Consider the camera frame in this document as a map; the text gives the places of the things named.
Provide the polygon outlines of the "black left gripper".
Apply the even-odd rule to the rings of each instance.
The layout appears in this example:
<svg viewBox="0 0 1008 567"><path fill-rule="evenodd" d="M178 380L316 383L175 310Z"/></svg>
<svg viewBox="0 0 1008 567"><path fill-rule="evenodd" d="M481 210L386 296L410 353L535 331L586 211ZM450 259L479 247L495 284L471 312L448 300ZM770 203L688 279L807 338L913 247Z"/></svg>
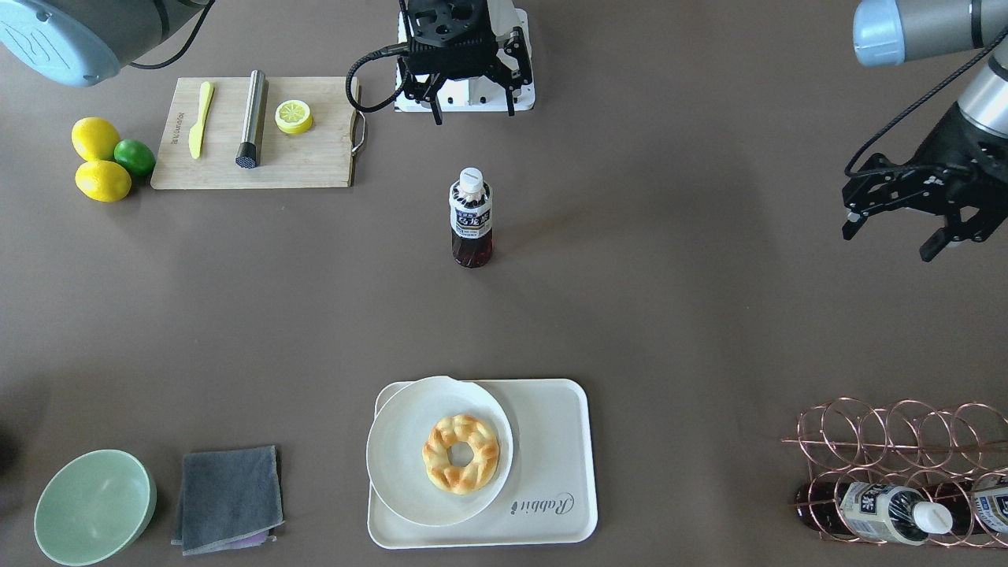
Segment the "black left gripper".
<svg viewBox="0 0 1008 567"><path fill-rule="evenodd" d="M969 122L954 105L906 164L876 152L857 172L846 172L843 240L871 216L916 209L944 219L919 248L924 262L957 241L985 241L1006 219L1006 139Z"/></svg>

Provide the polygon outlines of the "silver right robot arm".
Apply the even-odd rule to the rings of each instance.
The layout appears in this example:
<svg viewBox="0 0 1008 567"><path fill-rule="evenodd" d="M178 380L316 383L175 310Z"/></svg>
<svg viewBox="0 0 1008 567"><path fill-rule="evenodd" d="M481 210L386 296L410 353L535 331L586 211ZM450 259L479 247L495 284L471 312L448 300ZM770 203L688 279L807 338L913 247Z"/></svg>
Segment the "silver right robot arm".
<svg viewBox="0 0 1008 567"><path fill-rule="evenodd" d="M12 54L47 79L90 87L139 68L139 59L187 22L202 27L209 1L4 1L1 36ZM396 61L388 98L402 112L517 111L536 103L527 14L511 1L402 1L398 40L361 56L346 72L346 94L356 72L371 61Z"/></svg>

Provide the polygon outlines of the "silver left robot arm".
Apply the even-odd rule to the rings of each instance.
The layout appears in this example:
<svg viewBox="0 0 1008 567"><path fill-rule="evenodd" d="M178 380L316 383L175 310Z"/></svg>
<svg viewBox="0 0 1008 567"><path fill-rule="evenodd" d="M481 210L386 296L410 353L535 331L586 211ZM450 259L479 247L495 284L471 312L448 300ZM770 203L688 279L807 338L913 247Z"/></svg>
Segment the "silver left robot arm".
<svg viewBox="0 0 1008 567"><path fill-rule="evenodd" d="M853 46L865 67L928 56L973 56L951 79L980 65L976 78L904 164L860 148L847 162L843 237L871 216L916 209L944 224L921 245L922 261L948 246L983 242L1007 215L1007 4L1004 1L862 1Z"/></svg>

